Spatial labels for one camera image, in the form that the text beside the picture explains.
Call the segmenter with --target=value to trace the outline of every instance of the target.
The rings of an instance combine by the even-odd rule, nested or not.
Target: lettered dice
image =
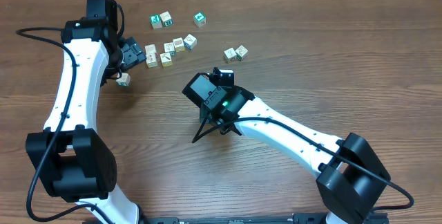
[[[163,66],[170,66],[172,65],[172,58],[171,58],[171,54],[170,53],[162,53],[160,55],[161,57],[161,63],[163,64]]]
[[[207,22],[206,16],[204,16],[202,12],[199,12],[195,16],[193,16],[193,22],[196,24],[196,26],[203,27]]]
[[[164,44],[164,52],[171,54],[171,56],[176,55],[175,47],[173,46],[173,43]]]
[[[161,24],[161,19],[159,15],[152,15],[151,16],[151,24],[152,28],[161,28],[163,25]]]
[[[187,37],[184,38],[184,45],[191,50],[196,45],[196,38],[193,35],[188,34]]]
[[[122,73],[122,77],[117,79],[117,84],[120,86],[129,86],[129,83],[131,82],[131,77],[129,74]]]
[[[227,63],[233,61],[236,58],[235,50],[233,48],[230,48],[224,51],[224,58],[226,59]]]
[[[177,38],[173,40],[173,45],[175,46],[175,51],[180,52],[183,51],[184,48],[184,42],[182,41],[182,38]]]
[[[144,47],[146,49],[146,63],[149,68],[157,66],[158,53],[155,44],[147,45]]]
[[[235,52],[236,52],[236,58],[238,58],[240,61],[242,61],[249,53],[249,51],[246,48],[244,48],[243,45],[237,48]]]
[[[169,14],[169,12],[165,12],[160,14],[161,22],[163,23],[164,27],[171,26],[173,24],[172,17]]]

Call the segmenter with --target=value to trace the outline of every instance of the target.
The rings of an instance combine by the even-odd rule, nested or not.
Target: small block
[[[144,48],[146,49],[146,55],[157,53],[157,48],[155,47],[155,44],[147,45]]]
[[[226,59],[227,63],[233,61],[236,58],[235,50],[233,48],[230,48],[224,51],[224,58]]]
[[[171,26],[173,24],[172,17],[169,12],[164,12],[160,14],[161,22],[164,27]]]
[[[151,24],[152,28],[161,28],[163,25],[161,24],[161,19],[159,15],[152,15],[151,16]]]
[[[169,53],[162,53],[160,55],[160,57],[161,57],[161,63],[163,64],[163,66],[170,66],[170,65],[172,65],[171,54],[169,54]]]
[[[177,38],[173,40],[173,45],[175,46],[175,52],[184,51],[184,42],[182,38]]]
[[[127,73],[122,73],[122,77],[117,79],[117,84],[120,86],[129,86],[129,83],[131,83],[131,76]]]
[[[188,48],[188,49],[192,49],[195,47],[195,45],[197,44],[197,40],[193,35],[188,34],[186,38],[184,38],[184,45]]]
[[[207,22],[206,16],[202,14],[202,12],[199,12],[193,16],[193,22],[196,24],[196,26],[198,26],[198,28],[203,27]]]
[[[158,57],[157,53],[150,53],[146,55],[146,63],[149,68],[158,66],[157,57]]]
[[[173,42],[164,44],[164,52],[165,53],[170,53],[171,56],[176,55],[176,53],[175,53],[175,46],[173,45]]]
[[[235,50],[235,52],[236,52],[236,57],[240,60],[240,61],[242,61],[248,54],[249,54],[249,51],[243,46],[243,45],[241,45],[241,46],[239,46],[236,50]]]

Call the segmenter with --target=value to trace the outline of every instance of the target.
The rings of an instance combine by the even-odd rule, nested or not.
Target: white arm segment
[[[77,67],[75,89],[68,111],[69,118],[66,118],[61,130],[74,130],[76,125],[82,124],[85,129],[92,128],[97,131],[98,94],[104,69],[109,63],[109,54],[102,41],[92,41],[90,38],[74,39],[64,45],[72,52],[79,66]],[[63,73],[61,74],[57,99],[48,120],[46,120],[44,129],[50,127],[50,131],[53,132],[57,128],[68,97],[71,79],[72,62],[65,51]]]
[[[272,118],[287,126],[299,131],[304,136],[321,144],[330,151],[336,152],[339,146],[336,144],[339,137],[320,133],[305,127],[294,120],[291,120],[267,106],[260,98],[249,100],[238,112],[240,118],[261,117]],[[249,138],[255,138],[269,146],[285,153],[290,158],[308,169],[316,179],[320,171],[318,167],[321,163],[327,164],[332,156],[324,151],[318,151],[316,147],[310,145],[302,138],[276,124],[263,121],[236,122],[238,131]]]
[[[76,203],[78,205],[84,203],[92,203],[96,205],[113,223],[138,224],[138,218],[140,216],[138,206],[127,199],[118,185],[115,186],[112,192],[109,192],[109,196],[105,200],[99,198],[87,198],[81,199]],[[96,211],[92,212],[92,214],[94,214],[102,223],[106,223]]]

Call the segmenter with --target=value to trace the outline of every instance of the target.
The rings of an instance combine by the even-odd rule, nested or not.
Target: wooden tabletop
[[[365,137],[392,181],[416,205],[389,212],[391,223],[442,219],[442,0],[116,0],[125,37],[140,45],[189,33],[192,50],[173,65],[130,71],[131,86],[102,87],[98,133],[117,159],[118,184],[148,216],[287,215],[327,211],[314,179],[257,140],[212,133],[191,144],[198,108],[181,90],[197,72],[233,69],[236,84],[313,129]],[[149,16],[174,24],[153,30]],[[198,11],[207,25],[198,28]],[[42,130],[62,67],[56,46],[19,28],[63,27],[86,14],[86,0],[0,0],[0,223],[34,223],[25,199],[34,168],[26,135]],[[35,33],[60,40],[59,33]],[[226,64],[223,51],[249,50]],[[406,199],[385,190],[378,204]],[[56,214],[73,204],[37,185],[33,209]],[[54,223],[80,223],[86,210]]]

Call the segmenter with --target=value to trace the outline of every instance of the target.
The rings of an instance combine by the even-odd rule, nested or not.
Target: wooden table
[[[118,164],[118,184],[149,216],[265,216],[326,211],[314,179],[267,145],[230,133],[191,144],[198,108],[182,94],[197,72],[233,69],[236,84],[309,127],[365,137],[416,205],[391,223],[440,223],[442,213],[442,0],[117,0],[126,37],[141,45],[191,33],[194,50],[173,66],[131,70],[129,88],[102,87],[98,132]],[[168,10],[170,28],[149,16]],[[192,16],[208,24],[198,29]],[[34,168],[26,135],[42,130],[61,75],[60,48],[15,35],[62,27],[86,0],[0,0],[0,223],[34,223],[25,198]],[[36,33],[59,41],[59,33]],[[249,49],[226,64],[223,51]],[[387,189],[378,204],[404,203]],[[39,183],[41,216],[73,204]],[[79,223],[81,210],[55,223]]]

